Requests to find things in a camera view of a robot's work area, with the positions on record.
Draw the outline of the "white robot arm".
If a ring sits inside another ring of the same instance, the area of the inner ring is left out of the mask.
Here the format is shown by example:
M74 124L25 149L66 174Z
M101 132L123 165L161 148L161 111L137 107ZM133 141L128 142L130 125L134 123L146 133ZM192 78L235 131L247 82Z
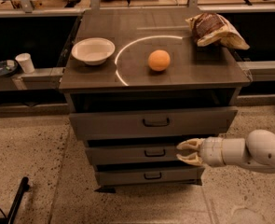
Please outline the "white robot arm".
M258 173L275 173L275 133L254 130L246 138L192 138L177 145L190 150L187 156L177 154L179 161L201 166L239 166Z

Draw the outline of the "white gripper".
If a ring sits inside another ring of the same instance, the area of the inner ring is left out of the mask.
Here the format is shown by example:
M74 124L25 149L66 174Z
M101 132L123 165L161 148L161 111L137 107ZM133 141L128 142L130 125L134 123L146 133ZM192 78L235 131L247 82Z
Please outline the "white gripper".
M193 166L201 166L203 163L212 167L222 167L225 163L222 155L223 139L220 137L192 138L185 140L177 145L179 150L199 150L200 156L197 152L187 156L177 154L179 161Z

